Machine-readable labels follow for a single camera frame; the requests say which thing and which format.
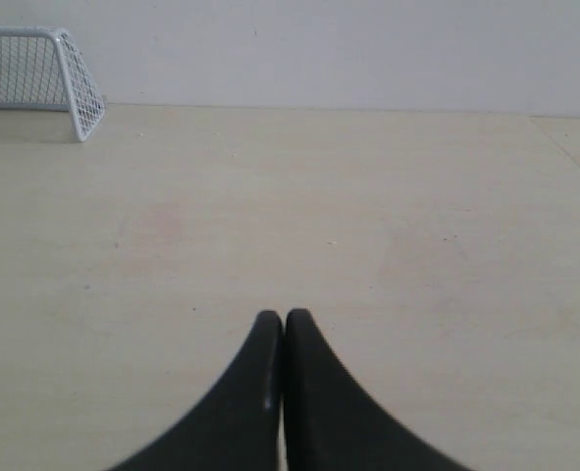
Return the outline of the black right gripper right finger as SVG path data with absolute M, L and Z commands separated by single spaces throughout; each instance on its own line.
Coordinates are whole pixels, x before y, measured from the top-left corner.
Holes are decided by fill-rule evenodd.
M 284 338 L 284 428 L 290 470 L 464 470 L 405 428 L 349 374 L 307 309 Z

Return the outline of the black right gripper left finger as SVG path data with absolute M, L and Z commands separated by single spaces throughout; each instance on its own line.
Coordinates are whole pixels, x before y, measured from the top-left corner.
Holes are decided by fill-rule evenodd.
M 284 330 L 257 314 L 232 363 L 174 426 L 116 470 L 277 470 Z

